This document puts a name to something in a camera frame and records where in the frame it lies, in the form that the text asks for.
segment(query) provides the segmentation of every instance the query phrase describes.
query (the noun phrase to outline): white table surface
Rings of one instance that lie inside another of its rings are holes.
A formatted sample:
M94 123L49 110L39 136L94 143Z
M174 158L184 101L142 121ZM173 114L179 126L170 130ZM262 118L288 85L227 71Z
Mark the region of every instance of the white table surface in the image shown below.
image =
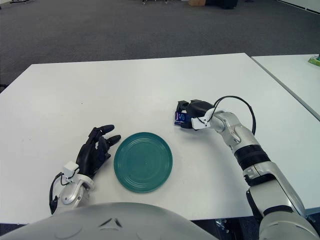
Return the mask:
M242 170L212 129L174 125L177 101L247 100L256 138L282 169L306 208L319 207L320 124L246 54L33 64L0 94L0 222L32 223L50 216L49 188L75 161L93 127L114 124L122 139L152 132L170 146L173 167L156 191L134 193L117 180L109 153L94 181L91 204L139 202L187 219L252 215ZM221 102L252 126L247 107Z
M320 67L308 62L317 55L252 58L320 121Z

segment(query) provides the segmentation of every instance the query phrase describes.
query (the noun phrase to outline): green object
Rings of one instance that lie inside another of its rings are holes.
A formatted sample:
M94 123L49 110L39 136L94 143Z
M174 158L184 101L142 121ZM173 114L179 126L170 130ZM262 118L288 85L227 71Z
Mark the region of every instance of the green object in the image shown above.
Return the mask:
M114 172L119 182L137 193L159 188L172 169L172 153L158 135L139 132L125 139L114 157Z
M320 58L319 57L317 58L316 56L313 56L309 59L308 62L320 67Z

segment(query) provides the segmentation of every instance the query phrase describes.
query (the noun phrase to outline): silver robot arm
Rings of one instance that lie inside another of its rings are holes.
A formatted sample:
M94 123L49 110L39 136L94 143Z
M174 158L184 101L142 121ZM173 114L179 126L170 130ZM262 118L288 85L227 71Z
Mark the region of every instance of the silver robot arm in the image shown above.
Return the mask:
M230 147L243 170L250 188L246 192L253 215L260 223L259 239L320 239L316 230L306 220L305 207L283 175L256 140L252 131L243 126L231 112L208 109L203 101L191 102L186 112L195 130L213 128Z

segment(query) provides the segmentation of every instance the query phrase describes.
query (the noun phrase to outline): cardboard box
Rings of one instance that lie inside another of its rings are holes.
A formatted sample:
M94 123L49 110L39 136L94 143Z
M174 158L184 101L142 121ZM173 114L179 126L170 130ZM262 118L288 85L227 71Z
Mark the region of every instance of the cardboard box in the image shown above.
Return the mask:
M190 6L204 6L206 5L206 0L189 0Z

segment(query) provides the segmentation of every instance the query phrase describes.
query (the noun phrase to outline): gray carpet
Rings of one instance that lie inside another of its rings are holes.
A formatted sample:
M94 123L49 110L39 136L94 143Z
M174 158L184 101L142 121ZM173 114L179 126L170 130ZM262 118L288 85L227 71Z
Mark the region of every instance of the gray carpet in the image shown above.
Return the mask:
M178 0L34 0L1 7L1 84L31 64L320 52L320 16L275 0L239 0L233 10Z

